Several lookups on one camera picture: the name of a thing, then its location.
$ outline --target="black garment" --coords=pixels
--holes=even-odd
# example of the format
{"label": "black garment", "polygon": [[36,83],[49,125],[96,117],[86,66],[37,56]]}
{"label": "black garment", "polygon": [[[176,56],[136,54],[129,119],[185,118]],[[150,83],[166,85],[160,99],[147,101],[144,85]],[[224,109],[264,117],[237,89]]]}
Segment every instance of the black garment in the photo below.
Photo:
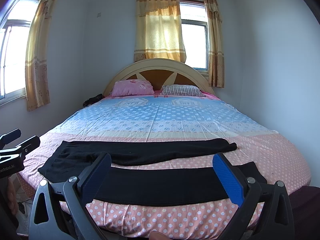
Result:
{"label": "black garment", "polygon": [[104,97],[104,95],[102,94],[98,94],[97,96],[93,97],[93,98],[89,98],[88,100],[84,101],[84,103],[82,104],[83,107],[87,107],[89,105],[93,105],[97,102],[99,102],[100,100],[102,100]]}
{"label": "black garment", "polygon": [[[113,163],[142,165],[209,155],[219,152],[218,149],[235,150],[236,144],[224,139],[161,143],[63,142],[38,171],[51,182],[63,182],[78,176],[100,152],[110,153]],[[246,177],[266,183],[253,162],[238,167]],[[131,170],[112,167],[95,198],[118,204],[176,206],[227,197],[213,168]]]}
{"label": "black garment", "polygon": [[[246,177],[267,183],[254,162],[236,166]],[[50,173],[51,182],[63,182],[81,173]],[[228,198],[213,168],[132,170],[111,167],[95,199],[116,204],[179,206]]]}
{"label": "black garment", "polygon": [[54,167],[59,174],[65,172],[65,169],[81,168],[83,170],[87,166],[86,162],[91,164],[92,160],[95,160],[102,152],[111,155],[112,163],[135,166],[210,155],[218,152],[230,152],[236,149],[236,143],[229,144],[227,140],[222,138],[207,141],[144,143],[63,141],[38,171],[44,175],[46,170],[51,167]]}

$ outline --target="striped pillow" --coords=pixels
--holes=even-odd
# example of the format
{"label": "striped pillow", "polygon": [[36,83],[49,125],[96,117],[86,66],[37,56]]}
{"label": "striped pillow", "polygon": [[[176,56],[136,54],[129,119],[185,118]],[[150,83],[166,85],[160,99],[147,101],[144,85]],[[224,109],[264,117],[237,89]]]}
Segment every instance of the striped pillow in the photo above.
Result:
{"label": "striped pillow", "polygon": [[163,86],[163,90],[160,95],[205,97],[205,95],[201,93],[200,88],[191,85]]}

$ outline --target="wooden headboard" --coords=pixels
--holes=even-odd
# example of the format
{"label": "wooden headboard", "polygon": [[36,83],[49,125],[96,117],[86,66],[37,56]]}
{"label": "wooden headboard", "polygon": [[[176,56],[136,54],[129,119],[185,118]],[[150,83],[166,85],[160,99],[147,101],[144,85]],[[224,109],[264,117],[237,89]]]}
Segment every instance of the wooden headboard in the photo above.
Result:
{"label": "wooden headboard", "polygon": [[109,95],[115,82],[126,79],[148,80],[154,90],[160,90],[163,85],[193,85],[214,94],[208,81],[195,69],[178,61],[153,58],[138,61],[120,71],[108,84],[103,95]]}

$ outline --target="pink polka dot sheet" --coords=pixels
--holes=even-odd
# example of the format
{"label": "pink polka dot sheet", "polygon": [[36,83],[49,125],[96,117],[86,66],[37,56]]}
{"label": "pink polka dot sheet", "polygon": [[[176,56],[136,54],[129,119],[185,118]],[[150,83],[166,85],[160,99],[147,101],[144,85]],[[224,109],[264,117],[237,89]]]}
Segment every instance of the pink polka dot sheet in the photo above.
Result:
{"label": "pink polka dot sheet", "polygon": [[[154,142],[214,138],[237,143],[236,151],[225,153],[232,165],[254,161],[269,184],[282,180],[289,194],[310,183],[311,174],[305,159],[276,131],[214,98],[159,95],[105,98],[76,112],[41,136],[40,147],[26,156],[25,169],[18,178],[25,192],[32,196],[43,179],[37,169],[63,140]],[[144,170],[196,169],[212,167],[212,155],[141,166],[112,166]],[[175,178],[164,190],[170,194],[179,179],[183,178]],[[149,187],[152,194],[152,185],[144,185],[143,181],[135,183],[137,187]],[[66,204],[61,205],[68,212]],[[148,237],[151,231],[157,230],[174,239],[216,239],[237,210],[230,199],[175,207],[94,200],[86,207],[97,225],[122,236]],[[250,225],[257,222],[262,208],[263,203],[259,203]]]}

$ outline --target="pillow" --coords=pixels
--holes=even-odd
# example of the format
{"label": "pillow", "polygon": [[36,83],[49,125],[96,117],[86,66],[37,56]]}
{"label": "pillow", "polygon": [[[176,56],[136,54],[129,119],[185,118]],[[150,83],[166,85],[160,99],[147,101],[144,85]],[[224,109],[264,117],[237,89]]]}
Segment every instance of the pillow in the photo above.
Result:
{"label": "pillow", "polygon": [[149,81],[140,79],[127,79],[117,81],[113,86],[113,97],[131,95],[154,95],[153,87]]}
{"label": "pillow", "polygon": [[163,86],[160,95],[205,97],[205,95],[201,93],[200,88],[191,85]]}

